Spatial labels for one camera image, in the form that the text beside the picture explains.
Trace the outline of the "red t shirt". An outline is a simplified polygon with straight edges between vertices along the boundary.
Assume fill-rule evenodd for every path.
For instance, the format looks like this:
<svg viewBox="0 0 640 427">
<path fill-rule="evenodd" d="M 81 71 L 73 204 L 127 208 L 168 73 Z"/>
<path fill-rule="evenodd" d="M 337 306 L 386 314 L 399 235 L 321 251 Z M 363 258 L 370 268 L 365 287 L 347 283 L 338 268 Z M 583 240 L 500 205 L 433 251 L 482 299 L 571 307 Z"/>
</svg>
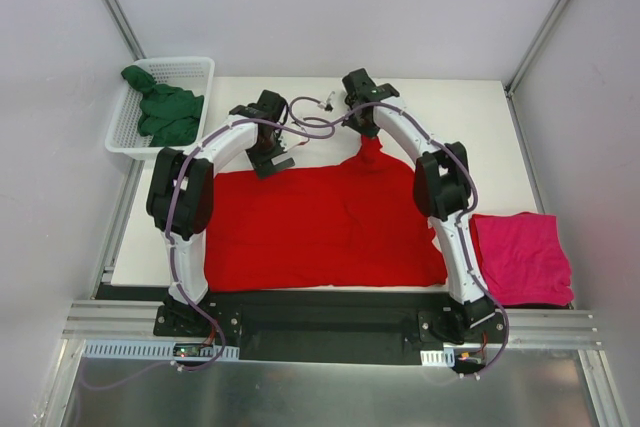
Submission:
<svg viewBox="0 0 640 427">
<path fill-rule="evenodd" d="M 429 287 L 447 271 L 416 208 L 413 171 L 362 138 L 338 165 L 214 180 L 204 273 L 210 290 Z"/>
</svg>

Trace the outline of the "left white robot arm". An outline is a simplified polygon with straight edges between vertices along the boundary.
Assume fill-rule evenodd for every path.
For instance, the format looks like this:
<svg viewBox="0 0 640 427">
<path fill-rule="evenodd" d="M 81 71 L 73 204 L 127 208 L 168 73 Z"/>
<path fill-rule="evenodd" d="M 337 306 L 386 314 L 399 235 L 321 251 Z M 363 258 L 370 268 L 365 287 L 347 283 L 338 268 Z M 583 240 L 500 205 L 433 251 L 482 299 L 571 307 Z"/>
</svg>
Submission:
<svg viewBox="0 0 640 427">
<path fill-rule="evenodd" d="M 295 165 L 281 134 L 288 106 L 279 94 L 265 90 L 255 103 L 238 105 L 225 122 L 187 152 L 164 147 L 158 153 L 146 211 L 162 232 L 170 268 L 169 295 L 183 303 L 177 324 L 192 336 L 205 333 L 212 313 L 200 302 L 209 291 L 205 277 L 205 230 L 213 214 L 214 179 L 236 156 L 244 153 L 260 179 Z"/>
</svg>

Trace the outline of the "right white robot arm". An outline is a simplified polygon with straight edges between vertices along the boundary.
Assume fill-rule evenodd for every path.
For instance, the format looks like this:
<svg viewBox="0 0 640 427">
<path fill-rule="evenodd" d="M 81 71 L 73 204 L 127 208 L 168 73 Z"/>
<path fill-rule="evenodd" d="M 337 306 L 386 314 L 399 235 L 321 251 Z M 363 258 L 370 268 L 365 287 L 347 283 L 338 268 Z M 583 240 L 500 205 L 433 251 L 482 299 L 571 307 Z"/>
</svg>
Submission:
<svg viewBox="0 0 640 427">
<path fill-rule="evenodd" d="M 449 301 L 429 328 L 435 338 L 461 345 L 481 335 L 497 304 L 480 272 L 472 242 L 471 213 L 478 203 L 468 156 L 460 142 L 442 143 L 407 110 L 399 91 L 377 85 L 364 68 L 342 78 L 345 126 L 373 136 L 383 130 L 414 162 L 413 200 L 436 232 Z"/>
</svg>

